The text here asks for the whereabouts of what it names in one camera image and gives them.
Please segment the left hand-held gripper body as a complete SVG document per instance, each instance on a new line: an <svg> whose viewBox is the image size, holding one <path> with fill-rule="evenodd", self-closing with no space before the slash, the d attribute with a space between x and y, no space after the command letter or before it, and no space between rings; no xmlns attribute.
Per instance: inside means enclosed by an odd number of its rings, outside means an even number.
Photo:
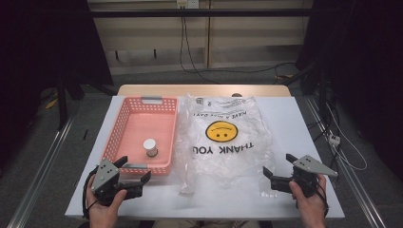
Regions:
<svg viewBox="0 0 403 228"><path fill-rule="evenodd" d="M139 181L119 182L120 168L112 161L103 158L96 169L91 191L104 206L109 206L120 190L126 191L125 200L139 198L143 195L143 187Z"/></svg>

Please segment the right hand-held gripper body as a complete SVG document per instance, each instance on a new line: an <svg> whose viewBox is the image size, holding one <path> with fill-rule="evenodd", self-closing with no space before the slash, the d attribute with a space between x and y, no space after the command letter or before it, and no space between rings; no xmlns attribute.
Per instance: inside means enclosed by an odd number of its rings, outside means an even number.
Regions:
<svg viewBox="0 0 403 228"><path fill-rule="evenodd" d="M303 195L310 198L317 190L317 175L337 177L338 173L310 155L305 155L295 162L293 173L289 178L274 176L271 180L271 189L284 193L292 193L289 182L295 181L301 188Z"/></svg>

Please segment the pink plastic basket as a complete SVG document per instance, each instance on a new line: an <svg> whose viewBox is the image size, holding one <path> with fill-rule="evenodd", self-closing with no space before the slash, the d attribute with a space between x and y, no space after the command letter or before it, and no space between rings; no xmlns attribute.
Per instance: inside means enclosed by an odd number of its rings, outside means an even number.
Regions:
<svg viewBox="0 0 403 228"><path fill-rule="evenodd" d="M101 159L115 162L127 156L121 168L123 174L168 175L171 159L178 104L176 97L118 96L118 111L111 126ZM154 139L158 155L146 155L143 143Z"/></svg>

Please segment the clear plastic bag with smiley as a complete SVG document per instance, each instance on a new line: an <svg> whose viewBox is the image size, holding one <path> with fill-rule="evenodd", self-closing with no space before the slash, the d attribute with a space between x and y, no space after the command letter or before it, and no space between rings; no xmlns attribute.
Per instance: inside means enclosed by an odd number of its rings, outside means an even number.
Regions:
<svg viewBox="0 0 403 228"><path fill-rule="evenodd" d="M253 97L180 98L174 143L182 195L196 192L202 177L229 187L275 166L273 137Z"/></svg>

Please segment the person's right hand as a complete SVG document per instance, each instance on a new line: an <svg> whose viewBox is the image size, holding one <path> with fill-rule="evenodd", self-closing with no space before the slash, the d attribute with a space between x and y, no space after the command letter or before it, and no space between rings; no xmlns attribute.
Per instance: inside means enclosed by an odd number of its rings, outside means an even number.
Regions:
<svg viewBox="0 0 403 228"><path fill-rule="evenodd" d="M289 186L292 190L292 197L297 201L299 216L304 228L326 228L324 202L326 198L326 179L323 175L317 175L318 188L317 194L306 198L299 185L290 181Z"/></svg>

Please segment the person's left hand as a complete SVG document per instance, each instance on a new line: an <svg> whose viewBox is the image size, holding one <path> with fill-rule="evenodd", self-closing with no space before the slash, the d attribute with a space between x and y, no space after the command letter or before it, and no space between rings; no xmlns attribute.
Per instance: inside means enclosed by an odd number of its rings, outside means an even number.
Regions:
<svg viewBox="0 0 403 228"><path fill-rule="evenodd" d="M114 228L118 219L118 210L123 203L126 191L120 190L109 206L103 206L91 191L94 177L89 179L86 187L86 206L89 212L90 228Z"/></svg>

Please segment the black metal stand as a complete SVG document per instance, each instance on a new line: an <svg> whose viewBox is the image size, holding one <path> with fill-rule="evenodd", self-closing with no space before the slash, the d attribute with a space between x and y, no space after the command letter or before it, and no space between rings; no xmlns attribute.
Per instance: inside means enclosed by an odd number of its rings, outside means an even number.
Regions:
<svg viewBox="0 0 403 228"><path fill-rule="evenodd" d="M59 106L59 126L61 130L68 119L67 113L67 95L73 100L82 100L84 98L84 91L80 87L80 82L75 76L69 76L66 72L62 71L56 78L56 89L58 95Z"/></svg>

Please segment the metal floor rail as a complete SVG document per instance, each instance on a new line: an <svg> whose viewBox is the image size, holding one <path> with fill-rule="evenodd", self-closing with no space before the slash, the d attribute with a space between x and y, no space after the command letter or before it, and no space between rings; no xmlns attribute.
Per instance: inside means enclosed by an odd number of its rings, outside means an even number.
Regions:
<svg viewBox="0 0 403 228"><path fill-rule="evenodd" d="M334 143L331 142L333 131L325 126L323 118L319 116L319 107L315 99L313 97L305 97L304 100L310 108L315 120L317 121L322 135L324 136L325 141L330 147L332 156L336 159L339 171L343 173L346 181L349 183L349 186L352 189L364 215L366 216L367 221L369 221L372 228L387 228L386 223L380 216L373 200L371 199L370 195L367 193L355 173L356 171L363 171L363 168L357 168L352 165L345 157L342 149L338 148Z"/></svg>
<svg viewBox="0 0 403 228"><path fill-rule="evenodd" d="M75 117L71 115L56 131L39 169L36 171L34 178L30 181L29 188L17 206L7 228L25 228L30 213L39 198L50 169L63 146L74 119Z"/></svg>

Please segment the white wall socket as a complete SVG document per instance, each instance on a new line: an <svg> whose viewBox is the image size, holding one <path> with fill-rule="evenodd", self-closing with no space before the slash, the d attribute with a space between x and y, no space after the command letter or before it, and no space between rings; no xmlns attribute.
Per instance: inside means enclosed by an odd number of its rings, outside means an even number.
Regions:
<svg viewBox="0 0 403 228"><path fill-rule="evenodd" d="M176 0L178 9L198 9L200 7L199 0Z"/></svg>

